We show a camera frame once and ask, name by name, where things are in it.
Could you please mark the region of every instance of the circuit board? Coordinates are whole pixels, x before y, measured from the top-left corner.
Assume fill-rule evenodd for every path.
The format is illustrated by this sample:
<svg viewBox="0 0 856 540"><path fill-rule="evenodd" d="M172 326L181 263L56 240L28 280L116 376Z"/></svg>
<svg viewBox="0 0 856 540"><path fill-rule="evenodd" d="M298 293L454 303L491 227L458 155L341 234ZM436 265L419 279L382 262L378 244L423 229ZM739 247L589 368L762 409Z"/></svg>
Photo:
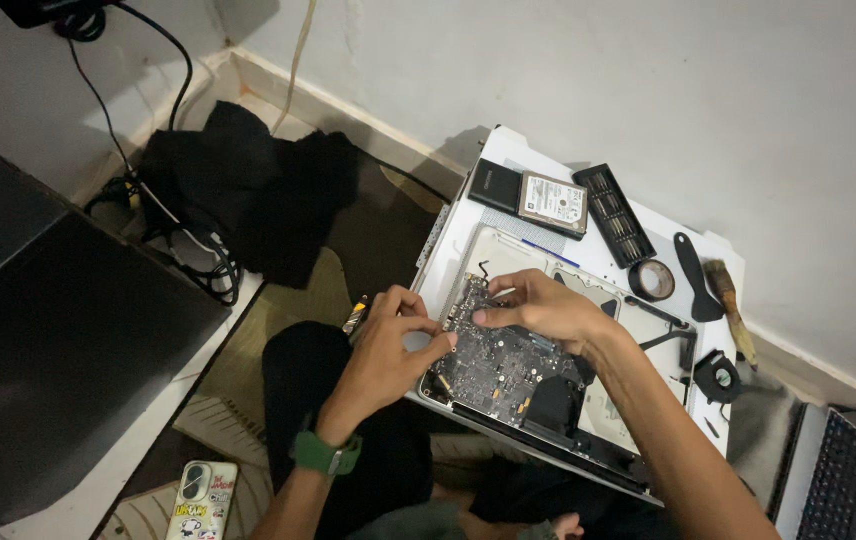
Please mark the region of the circuit board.
<svg viewBox="0 0 856 540"><path fill-rule="evenodd" d="M443 324L458 334L458 345L434 362L421 391L429 397L443 394L517 428L542 380L561 375L579 390L584 383L575 358L551 340L520 326L487 328L472 321L475 311L499 306L483 277L465 276L461 299Z"/></svg>

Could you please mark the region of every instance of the smartwatch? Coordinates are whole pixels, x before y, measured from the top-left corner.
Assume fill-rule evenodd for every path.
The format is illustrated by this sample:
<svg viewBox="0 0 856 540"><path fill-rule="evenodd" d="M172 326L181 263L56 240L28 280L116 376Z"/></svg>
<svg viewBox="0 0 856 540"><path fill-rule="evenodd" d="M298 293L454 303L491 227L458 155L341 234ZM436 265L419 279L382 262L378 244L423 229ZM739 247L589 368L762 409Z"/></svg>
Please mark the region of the smartwatch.
<svg viewBox="0 0 856 540"><path fill-rule="evenodd" d="M357 435L351 435L341 448L331 448L312 431L302 431L294 438L294 463L329 477L353 471L361 453L362 438Z"/></svg>

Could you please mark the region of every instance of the paint brush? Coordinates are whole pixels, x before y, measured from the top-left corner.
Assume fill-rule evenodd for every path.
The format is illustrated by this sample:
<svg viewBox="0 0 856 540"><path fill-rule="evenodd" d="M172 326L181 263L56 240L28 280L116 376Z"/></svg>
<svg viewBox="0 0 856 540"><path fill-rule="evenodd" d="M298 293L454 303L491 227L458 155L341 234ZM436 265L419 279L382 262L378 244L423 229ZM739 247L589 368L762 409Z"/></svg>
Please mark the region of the paint brush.
<svg viewBox="0 0 856 540"><path fill-rule="evenodd" d="M722 301L724 316L727 318L728 328L731 329L735 348L744 355L747 365L751 366L751 370L758 371L758 361L754 358L755 352L754 344L751 343L751 334L747 332L745 321L741 319L741 313L738 312L738 304L734 296L734 282L727 273L727 268L724 267L724 261L709 260L702 264L701 268L704 270L704 276L708 278L711 292L715 293L715 296Z"/></svg>

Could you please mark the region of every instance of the roll of tape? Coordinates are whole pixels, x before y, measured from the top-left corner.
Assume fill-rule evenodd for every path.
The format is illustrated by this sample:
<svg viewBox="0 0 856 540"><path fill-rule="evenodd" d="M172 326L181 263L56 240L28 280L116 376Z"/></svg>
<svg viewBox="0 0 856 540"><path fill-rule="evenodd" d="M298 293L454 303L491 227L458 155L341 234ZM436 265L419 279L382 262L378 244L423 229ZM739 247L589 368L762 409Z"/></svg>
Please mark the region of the roll of tape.
<svg viewBox="0 0 856 540"><path fill-rule="evenodd" d="M627 271L627 284L642 300L657 302L674 294L674 275L661 261L649 258Z"/></svg>

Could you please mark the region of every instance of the black external drive enclosure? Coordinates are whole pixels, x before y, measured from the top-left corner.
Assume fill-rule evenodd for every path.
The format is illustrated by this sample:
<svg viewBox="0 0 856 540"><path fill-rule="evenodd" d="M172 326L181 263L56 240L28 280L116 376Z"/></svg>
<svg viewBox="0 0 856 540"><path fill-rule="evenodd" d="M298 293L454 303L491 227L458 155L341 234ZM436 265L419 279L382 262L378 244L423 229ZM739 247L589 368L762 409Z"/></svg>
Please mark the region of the black external drive enclosure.
<svg viewBox="0 0 856 540"><path fill-rule="evenodd" d="M521 195L521 173L480 159L468 198L510 215L518 214Z"/></svg>

